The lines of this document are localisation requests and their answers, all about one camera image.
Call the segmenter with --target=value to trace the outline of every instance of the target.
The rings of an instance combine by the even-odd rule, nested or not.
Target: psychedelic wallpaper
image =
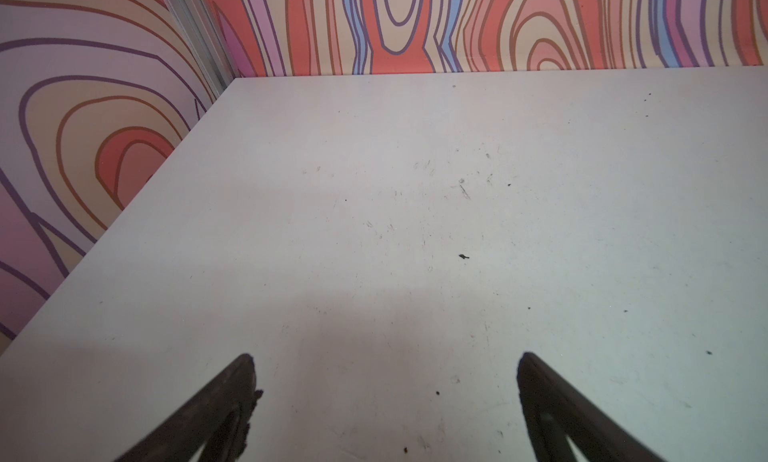
[[[206,0],[240,76],[760,65],[768,0]],[[0,0],[0,352],[214,102],[162,0]]]
[[[768,0],[208,0],[242,76],[761,65]]]
[[[0,0],[0,352],[214,102],[162,0]]]

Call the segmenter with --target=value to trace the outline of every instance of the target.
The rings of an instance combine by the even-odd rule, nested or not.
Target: blue stripe
[[[362,29],[360,14],[357,12],[357,4],[354,0],[342,0],[344,6],[344,15],[347,23],[352,30],[352,40],[355,43],[355,61],[352,64],[352,73],[359,75],[362,73],[365,61],[368,58],[368,43],[366,42],[365,32]]]
[[[462,65],[458,62],[458,57],[456,57],[456,49],[454,49],[451,44],[453,31],[456,29],[458,11],[462,8],[462,0],[450,0],[449,3],[450,7],[448,8],[446,34],[440,43],[440,48],[442,49],[442,52],[448,56],[448,65],[451,66],[451,70],[454,72],[464,72],[464,70],[462,70]]]
[[[656,0],[656,27],[658,29],[659,37],[659,56],[662,62],[667,67],[679,67],[680,61],[677,59],[677,55],[672,47],[672,39],[667,25],[667,19],[665,17],[667,13],[667,0]]]

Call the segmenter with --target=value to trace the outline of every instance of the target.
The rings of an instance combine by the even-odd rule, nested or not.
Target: white tabletop
[[[249,352],[242,460],[533,460],[533,351],[670,461],[765,460],[767,107],[763,67],[236,80],[0,358],[0,459],[110,460]]]

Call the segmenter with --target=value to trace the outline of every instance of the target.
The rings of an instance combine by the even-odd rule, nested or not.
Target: pink wall
[[[211,103],[162,0],[0,0],[0,351]]]

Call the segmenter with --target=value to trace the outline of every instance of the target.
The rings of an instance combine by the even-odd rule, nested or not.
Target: scratch mark
[[[353,458],[355,460],[365,460],[366,459],[365,457],[363,457],[361,455],[358,455],[358,454],[355,454],[354,452],[350,452],[347,449],[339,449],[339,452],[341,452],[344,455],[348,455],[348,456],[350,456],[351,458]]]
[[[420,448],[423,448],[424,450],[429,450],[429,444],[427,443],[426,440],[424,440],[424,437],[419,435],[416,441],[418,442],[418,446]]]

